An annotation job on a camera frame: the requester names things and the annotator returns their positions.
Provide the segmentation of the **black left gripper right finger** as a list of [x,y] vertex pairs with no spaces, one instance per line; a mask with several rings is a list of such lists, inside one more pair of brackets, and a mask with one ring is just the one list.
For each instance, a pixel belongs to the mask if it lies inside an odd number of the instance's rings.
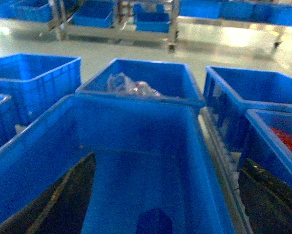
[[255,234],[292,234],[292,187],[246,158],[239,192]]

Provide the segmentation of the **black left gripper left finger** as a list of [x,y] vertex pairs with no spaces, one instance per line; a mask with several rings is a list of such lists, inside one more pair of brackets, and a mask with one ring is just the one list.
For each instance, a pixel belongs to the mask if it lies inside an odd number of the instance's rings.
[[89,205],[97,162],[80,159],[32,202],[0,224],[0,234],[79,234]]

